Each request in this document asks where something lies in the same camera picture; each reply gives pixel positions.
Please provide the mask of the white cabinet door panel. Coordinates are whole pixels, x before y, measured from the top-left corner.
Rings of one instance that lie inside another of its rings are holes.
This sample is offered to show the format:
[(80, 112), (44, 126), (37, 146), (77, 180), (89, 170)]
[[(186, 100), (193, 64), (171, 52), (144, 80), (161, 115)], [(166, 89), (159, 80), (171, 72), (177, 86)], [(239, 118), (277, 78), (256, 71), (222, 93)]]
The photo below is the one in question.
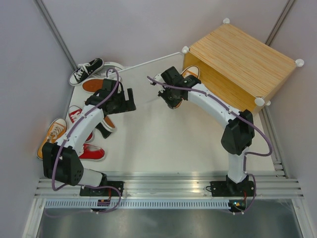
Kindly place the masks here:
[(158, 59), (154, 59), (145, 63), (141, 63), (124, 70), (121, 70), (119, 73), (128, 73), (135, 72), (137, 70), (141, 72), (149, 71), (149, 72), (163, 72), (165, 69), (170, 66), (174, 66), (177, 69), (181, 68), (183, 65), (184, 55), (181, 52), (176, 52)]

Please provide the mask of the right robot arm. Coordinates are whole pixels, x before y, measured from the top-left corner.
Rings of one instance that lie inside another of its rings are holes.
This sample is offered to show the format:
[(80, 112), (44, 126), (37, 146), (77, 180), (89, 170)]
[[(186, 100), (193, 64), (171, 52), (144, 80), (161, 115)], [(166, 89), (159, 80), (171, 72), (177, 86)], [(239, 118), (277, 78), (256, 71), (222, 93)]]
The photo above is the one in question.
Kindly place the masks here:
[(161, 86), (158, 96), (169, 108), (175, 109), (186, 100), (210, 114), (224, 129), (221, 145), (228, 153), (228, 173), (221, 182), (223, 191), (230, 196), (243, 194), (248, 190), (248, 175), (245, 173), (245, 154), (255, 136), (253, 115), (229, 106), (213, 94), (196, 76), (181, 75), (175, 67), (170, 67), (155, 76)]

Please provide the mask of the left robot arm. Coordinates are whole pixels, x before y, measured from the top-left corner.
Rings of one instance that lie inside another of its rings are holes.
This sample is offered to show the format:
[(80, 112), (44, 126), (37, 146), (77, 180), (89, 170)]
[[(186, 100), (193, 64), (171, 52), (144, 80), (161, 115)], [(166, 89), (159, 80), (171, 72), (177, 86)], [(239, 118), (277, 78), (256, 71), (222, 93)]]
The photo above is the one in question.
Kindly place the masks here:
[(124, 89), (119, 80), (104, 79), (102, 88), (85, 101), (74, 124), (56, 142), (47, 142), (42, 148), (44, 176), (51, 179), (53, 190), (58, 190), (55, 186), (58, 181), (63, 185), (90, 187), (96, 196), (104, 196), (108, 191), (106, 175), (84, 168), (79, 153), (89, 134), (106, 116), (134, 110), (132, 88)]

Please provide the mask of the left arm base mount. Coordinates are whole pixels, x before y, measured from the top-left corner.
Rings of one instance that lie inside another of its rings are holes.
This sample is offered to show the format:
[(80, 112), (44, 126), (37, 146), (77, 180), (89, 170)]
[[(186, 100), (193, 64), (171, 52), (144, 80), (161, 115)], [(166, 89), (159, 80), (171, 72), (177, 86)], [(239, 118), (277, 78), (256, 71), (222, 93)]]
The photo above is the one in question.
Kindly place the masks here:
[(123, 181), (108, 181), (107, 188), (90, 188), (83, 187), (80, 189), (79, 196), (82, 197), (115, 197), (123, 194)]

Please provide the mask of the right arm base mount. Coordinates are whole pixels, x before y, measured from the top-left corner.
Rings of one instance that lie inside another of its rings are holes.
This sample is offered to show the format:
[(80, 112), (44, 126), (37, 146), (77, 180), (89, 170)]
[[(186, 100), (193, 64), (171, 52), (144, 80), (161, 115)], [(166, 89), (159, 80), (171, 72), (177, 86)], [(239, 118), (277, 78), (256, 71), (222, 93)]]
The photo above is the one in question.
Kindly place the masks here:
[(212, 197), (252, 197), (255, 193), (253, 181), (245, 180), (240, 183), (232, 181), (211, 181), (206, 186), (206, 191), (211, 192)]

